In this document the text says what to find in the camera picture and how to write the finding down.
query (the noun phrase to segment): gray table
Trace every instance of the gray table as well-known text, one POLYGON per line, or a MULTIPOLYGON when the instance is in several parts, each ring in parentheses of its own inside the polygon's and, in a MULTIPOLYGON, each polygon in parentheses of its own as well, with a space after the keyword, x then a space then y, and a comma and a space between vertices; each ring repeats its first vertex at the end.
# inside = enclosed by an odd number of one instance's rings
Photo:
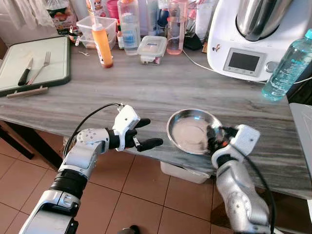
MULTIPOLYGON (((312 185, 286 99, 271 103, 261 95, 262 84, 229 78, 192 64, 183 54, 165 55, 160 66, 141 65, 138 56, 113 50, 114 67, 103 69, 95 50, 72 47, 72 80, 52 87, 45 95, 21 99, 0 98, 0 119, 54 134, 69 136, 92 110, 108 102, 135 108, 152 123, 138 130, 137 138, 160 137, 164 144, 135 154, 174 165, 214 173, 208 156, 177 149, 168 139, 166 123, 180 109, 199 108, 215 115, 223 125, 247 124, 261 132, 251 154, 274 191, 312 198, 312 185), (89 52, 89 57, 78 53, 89 52)), ((207 66, 206 54, 188 51, 207 66)), ((89 119, 85 128, 112 127, 115 107, 89 119)), ((249 168, 256 185, 260 185, 249 168)))

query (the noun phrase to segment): cutting board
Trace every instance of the cutting board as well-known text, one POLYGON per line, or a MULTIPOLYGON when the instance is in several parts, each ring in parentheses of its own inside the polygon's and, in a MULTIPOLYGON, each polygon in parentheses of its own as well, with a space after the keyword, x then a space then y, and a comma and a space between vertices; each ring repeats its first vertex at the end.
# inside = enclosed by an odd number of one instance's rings
POLYGON ((67 37, 41 39, 12 45, 0 67, 0 97, 15 91, 66 84, 70 80, 70 45, 67 37), (50 64, 42 69, 31 85, 18 86, 31 58, 34 59, 28 79, 43 65, 45 53, 51 52, 50 64))

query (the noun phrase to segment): blue bottle cap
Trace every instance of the blue bottle cap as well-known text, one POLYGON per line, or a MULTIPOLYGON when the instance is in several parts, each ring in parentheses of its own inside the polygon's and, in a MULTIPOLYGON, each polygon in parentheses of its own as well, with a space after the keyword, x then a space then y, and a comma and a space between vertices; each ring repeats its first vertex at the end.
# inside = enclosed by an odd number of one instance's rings
POLYGON ((304 36, 308 39, 312 39, 312 28, 310 28, 304 36))

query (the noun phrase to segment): stainless steel bowl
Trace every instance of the stainless steel bowl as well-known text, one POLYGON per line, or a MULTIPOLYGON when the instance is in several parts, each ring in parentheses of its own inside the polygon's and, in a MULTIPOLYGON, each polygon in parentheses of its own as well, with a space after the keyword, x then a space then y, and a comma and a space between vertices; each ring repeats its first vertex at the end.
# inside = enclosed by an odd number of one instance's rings
POLYGON ((167 135, 179 149, 194 155, 207 153, 207 126, 216 132, 222 126, 210 113, 198 109, 185 109, 175 112, 167 123, 167 135))

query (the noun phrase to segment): silver robot arm segment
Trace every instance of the silver robot arm segment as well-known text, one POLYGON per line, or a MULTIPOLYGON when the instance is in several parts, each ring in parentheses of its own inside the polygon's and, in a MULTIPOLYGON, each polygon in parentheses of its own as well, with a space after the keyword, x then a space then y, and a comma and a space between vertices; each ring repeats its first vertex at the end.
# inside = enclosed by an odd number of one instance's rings
POLYGON ((213 166, 217 169, 216 185, 225 203, 226 214, 235 233, 270 234, 269 208, 256 193, 254 184, 243 162, 257 143, 260 133, 247 126, 225 128, 230 143, 214 144, 213 166))
POLYGON ((149 123, 149 119, 140 119, 126 105, 116 116, 112 130, 85 129, 78 133, 77 142, 66 155, 54 182, 42 194, 19 234, 75 234, 78 222, 74 217, 98 155, 109 149, 122 151, 135 146, 138 151, 144 151, 161 145, 160 138, 145 142, 136 138, 135 128, 149 123))

